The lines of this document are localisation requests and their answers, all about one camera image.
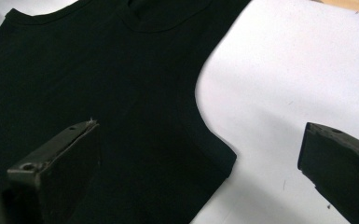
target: wooden edge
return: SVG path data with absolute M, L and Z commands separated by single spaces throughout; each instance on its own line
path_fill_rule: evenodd
M 359 12 L 359 0 L 311 0 L 336 7 L 344 7 Z

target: t-shirt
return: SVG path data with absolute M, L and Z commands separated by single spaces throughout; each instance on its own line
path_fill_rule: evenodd
M 198 75 L 248 2 L 11 9 L 0 26 L 0 190 L 16 161 L 93 118 L 102 166 L 69 223 L 189 223 L 236 160 L 200 116 Z

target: white surface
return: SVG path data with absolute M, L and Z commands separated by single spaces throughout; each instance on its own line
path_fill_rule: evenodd
M 45 14 L 75 0 L 0 1 Z M 307 0 L 254 0 L 196 90 L 207 125 L 239 158 L 192 224 L 348 223 L 297 169 L 307 121 L 359 139 L 359 13 Z

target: neckline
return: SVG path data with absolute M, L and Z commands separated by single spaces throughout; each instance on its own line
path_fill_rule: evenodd
M 196 1 L 195 6 L 187 10 L 181 18 L 176 19 L 175 21 L 165 21 L 165 20 L 147 20 L 143 21 L 129 6 L 130 0 L 124 0 L 118 7 L 117 14 L 124 21 L 124 23 L 130 27 L 133 31 L 141 32 L 141 33 L 155 33 L 170 30 L 182 22 L 186 21 L 190 17 L 199 13 L 200 11 L 207 8 L 212 0 L 202 0 Z
M 12 8 L 7 14 L 6 19 L 21 25 L 43 25 L 53 21 L 57 21 L 85 6 L 92 0 L 77 0 L 67 7 L 63 7 L 55 12 L 41 15 L 27 15 Z

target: black fabric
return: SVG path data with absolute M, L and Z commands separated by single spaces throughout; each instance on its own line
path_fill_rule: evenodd
M 47 15 L 9 11 L 0 27 L 0 189 L 8 167 L 93 117 L 102 168 L 70 223 L 189 223 L 236 160 L 202 121 L 196 82 L 247 4 L 79 0 Z

